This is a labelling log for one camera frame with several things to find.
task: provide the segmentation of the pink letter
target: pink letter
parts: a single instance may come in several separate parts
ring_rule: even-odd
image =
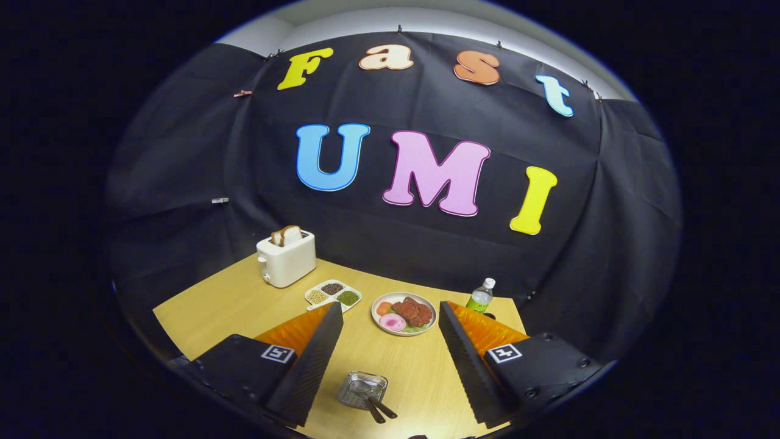
[[[477,183],[482,162],[490,157],[490,149],[471,141],[455,145],[444,162],[439,165],[431,143],[425,134],[416,131],[396,131],[392,141],[398,145],[395,175],[392,186],[382,199],[390,204],[410,205],[414,195],[409,192],[412,175],[420,192],[423,206],[431,205],[444,186],[449,183],[447,196],[439,202],[439,208],[452,215],[477,214]]]

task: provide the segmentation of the water bottle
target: water bottle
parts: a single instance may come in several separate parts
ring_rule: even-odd
[[[468,309],[473,309],[480,314],[485,312],[490,302],[493,300],[493,287],[495,286],[495,280],[490,277],[485,279],[482,286],[474,290],[469,298],[469,303],[466,304]]]

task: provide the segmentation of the letter u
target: letter u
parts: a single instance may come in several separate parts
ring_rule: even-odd
[[[324,173],[320,170],[320,149],[322,138],[330,130],[325,125],[304,125],[298,128],[298,178],[303,184],[317,191],[340,191],[349,186],[357,175],[360,161],[360,144],[371,129],[362,123],[345,123],[338,129],[344,137],[342,160],[339,170]]]

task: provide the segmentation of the steak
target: steak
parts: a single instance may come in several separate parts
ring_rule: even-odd
[[[427,325],[433,316],[431,309],[408,296],[403,302],[394,303],[391,308],[412,327]]]

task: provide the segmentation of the green label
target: green label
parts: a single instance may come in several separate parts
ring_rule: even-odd
[[[488,305],[490,305],[490,304],[489,303],[477,303],[472,298],[469,298],[469,303],[466,303],[466,307],[468,309],[473,309],[474,311],[479,312],[480,314],[485,312],[485,309],[488,309]]]

